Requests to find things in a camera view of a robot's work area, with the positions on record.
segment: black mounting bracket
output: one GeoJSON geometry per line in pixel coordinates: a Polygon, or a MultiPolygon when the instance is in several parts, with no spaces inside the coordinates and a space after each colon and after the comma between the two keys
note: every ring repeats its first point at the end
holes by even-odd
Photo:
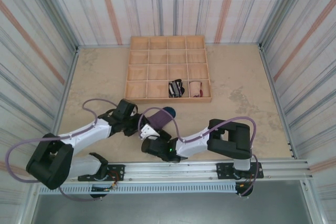
{"type": "MultiPolygon", "coordinates": [[[[218,179],[251,179],[253,180],[255,177],[257,163],[251,162],[250,170],[248,171],[237,171],[234,169],[232,163],[218,163],[216,164],[216,171],[218,179]]],[[[261,163],[258,162],[259,169],[257,178],[264,178],[263,167],[261,163]]]]}
{"type": "Polygon", "coordinates": [[[115,165],[115,164],[108,164],[107,166],[107,172],[114,171],[111,173],[112,177],[109,174],[106,174],[106,176],[103,179],[98,179],[96,175],[83,175],[78,176],[78,181],[91,181],[91,182],[101,182],[101,181],[123,181],[124,175],[125,175],[125,165],[115,165]]]}

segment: cable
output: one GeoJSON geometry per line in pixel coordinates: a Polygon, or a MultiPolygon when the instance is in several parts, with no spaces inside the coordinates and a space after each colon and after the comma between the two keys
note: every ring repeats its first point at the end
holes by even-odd
{"type": "Polygon", "coordinates": [[[251,174],[251,176],[250,176],[250,179],[249,178],[247,178],[243,183],[245,183],[246,181],[248,181],[248,180],[250,180],[249,181],[249,183],[251,182],[251,180],[252,180],[252,174],[251,174]]]}
{"type": "Polygon", "coordinates": [[[109,190],[110,190],[110,189],[113,189],[114,186],[117,186],[117,187],[118,187],[118,185],[117,185],[117,180],[116,180],[115,178],[113,178],[112,174],[110,174],[110,173],[108,173],[108,174],[109,174],[109,176],[114,180],[114,182],[111,184],[109,190]]]}
{"type": "Polygon", "coordinates": [[[23,145],[23,144],[28,144],[28,143],[33,143],[33,142],[50,142],[50,141],[57,141],[57,140],[64,140],[64,139],[68,139],[68,138],[71,138],[71,137],[74,137],[74,136],[77,136],[79,134],[82,134],[82,133],[85,133],[87,131],[89,131],[90,129],[92,129],[95,124],[97,123],[97,120],[98,120],[98,116],[97,114],[89,109],[89,108],[86,108],[85,107],[85,104],[87,104],[88,102],[91,102],[91,101],[103,101],[103,102],[108,102],[108,103],[111,103],[113,104],[114,106],[117,106],[114,102],[111,102],[109,100],[106,100],[106,99],[101,99],[101,98],[93,98],[93,99],[89,99],[87,101],[85,101],[83,104],[82,104],[82,109],[86,110],[86,111],[89,111],[91,112],[95,117],[94,117],[94,123],[87,127],[86,129],[82,130],[82,131],[79,131],[77,133],[74,133],[72,136],[68,135],[68,136],[63,136],[63,137],[48,137],[48,138],[33,138],[33,139],[28,139],[28,140],[24,140],[20,143],[17,143],[17,144],[14,144],[12,147],[10,147],[8,149],[8,151],[6,152],[6,156],[5,156],[5,165],[6,165],[6,169],[8,171],[8,173],[14,178],[16,179],[17,181],[20,181],[22,183],[38,183],[39,181],[38,180],[31,180],[31,179],[21,179],[20,177],[16,176],[15,173],[12,171],[11,169],[11,166],[9,165],[9,156],[11,154],[11,152],[19,147],[20,145],[23,145]]]}
{"type": "Polygon", "coordinates": [[[243,192],[242,194],[240,194],[240,196],[243,196],[245,195],[254,185],[256,179],[257,179],[257,176],[258,176],[258,171],[259,171],[259,163],[258,163],[258,159],[257,159],[257,156],[255,154],[252,154],[252,156],[256,159],[256,163],[257,163],[257,168],[256,168],[256,172],[255,172],[255,175],[254,175],[254,178],[253,178],[253,181],[251,183],[251,185],[245,190],[245,192],[243,192]]]}
{"type": "Polygon", "coordinates": [[[81,199],[81,198],[75,198],[67,195],[60,187],[58,187],[59,192],[66,197],[67,199],[73,200],[73,201],[78,201],[78,202],[88,202],[88,201],[95,201],[99,198],[93,198],[93,199],[81,199]]]}
{"type": "Polygon", "coordinates": [[[248,181],[249,184],[251,183],[251,180],[252,180],[252,173],[251,173],[251,176],[250,176],[250,180],[248,181]]]}
{"type": "Polygon", "coordinates": [[[118,185],[117,185],[117,182],[119,181],[119,175],[118,175],[118,173],[116,171],[114,171],[114,170],[110,170],[108,172],[108,174],[114,180],[114,184],[118,187],[118,185]],[[113,175],[111,173],[115,173],[116,174],[116,178],[113,178],[113,175]]]}

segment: table surface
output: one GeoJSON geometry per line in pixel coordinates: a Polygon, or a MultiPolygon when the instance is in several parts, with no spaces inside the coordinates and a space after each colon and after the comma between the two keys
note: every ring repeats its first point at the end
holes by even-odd
{"type": "MultiPolygon", "coordinates": [[[[210,119],[227,120],[249,116],[256,121],[257,134],[253,152],[259,158],[290,157],[284,130],[268,84],[256,45],[207,45],[209,75],[213,99],[211,103],[139,104],[139,112],[152,106],[171,106],[176,110],[180,134],[188,136],[208,126],[210,119]]],[[[118,103],[124,96],[128,66],[128,48],[81,49],[72,80],[59,133],[67,133],[93,120],[82,110],[84,101],[104,98],[118,103]]],[[[97,114],[111,109],[105,102],[90,102],[87,106],[97,114]]],[[[167,130],[176,137],[173,123],[167,130]]],[[[100,140],[78,155],[90,152],[102,155],[110,162],[158,162],[160,159],[141,152],[141,140],[122,133],[100,140]]],[[[189,160],[216,160],[226,157],[209,151],[189,160]]]]}

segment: wooden tray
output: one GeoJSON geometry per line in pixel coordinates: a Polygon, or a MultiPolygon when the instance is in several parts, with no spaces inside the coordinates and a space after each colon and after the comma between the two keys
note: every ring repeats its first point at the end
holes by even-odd
{"type": "Polygon", "coordinates": [[[134,102],[211,102],[204,36],[132,37],[125,98],[134,102]],[[168,83],[182,79],[181,98],[169,98],[168,83]],[[190,97],[189,83],[201,81],[203,97],[190,97]]]}

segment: gray floor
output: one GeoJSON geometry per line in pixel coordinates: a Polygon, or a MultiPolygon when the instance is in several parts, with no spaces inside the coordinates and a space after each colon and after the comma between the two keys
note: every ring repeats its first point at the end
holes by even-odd
{"type": "Polygon", "coordinates": [[[74,202],[40,196],[33,223],[311,223],[299,182],[258,182],[249,199],[235,194],[108,195],[74,202]]]}

